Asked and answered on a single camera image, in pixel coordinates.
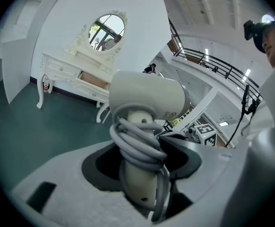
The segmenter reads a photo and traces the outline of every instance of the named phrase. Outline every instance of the drawer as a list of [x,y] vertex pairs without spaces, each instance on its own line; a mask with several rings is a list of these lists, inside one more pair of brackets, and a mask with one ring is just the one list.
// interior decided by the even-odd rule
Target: drawer
[[108,102],[109,92],[107,83],[88,74],[82,72],[79,78],[74,80],[74,86],[82,95],[100,102]]
[[80,69],[77,67],[59,62],[59,61],[49,61],[47,64],[47,69],[61,72],[62,74],[67,74],[73,77],[77,77],[80,73]]

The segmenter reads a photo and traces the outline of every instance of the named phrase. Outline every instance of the open drawer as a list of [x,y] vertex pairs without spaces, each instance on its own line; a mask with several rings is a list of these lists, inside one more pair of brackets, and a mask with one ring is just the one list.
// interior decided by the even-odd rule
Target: open drawer
[[107,83],[86,72],[82,72],[73,84],[82,96],[102,103],[109,100]]

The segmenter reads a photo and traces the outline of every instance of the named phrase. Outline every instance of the coiled gray cable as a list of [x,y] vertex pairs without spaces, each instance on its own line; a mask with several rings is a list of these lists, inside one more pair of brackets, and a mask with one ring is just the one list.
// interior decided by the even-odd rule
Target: coiled gray cable
[[[156,136],[144,132],[143,130],[154,130],[154,135],[161,132],[162,127],[155,123],[131,123],[118,115],[129,111],[143,110],[152,114],[153,120],[156,118],[156,112],[153,107],[129,103],[118,107],[112,115],[112,126],[110,135],[115,144],[120,148],[123,156],[119,168],[119,178],[123,185],[124,193],[135,204],[153,211],[152,222],[161,218],[164,203],[169,191],[169,175],[162,160],[167,158],[167,154],[160,149],[160,143]],[[156,204],[148,204],[134,196],[129,190],[124,177],[124,160],[132,165],[147,171],[153,171],[157,174],[157,194]]]

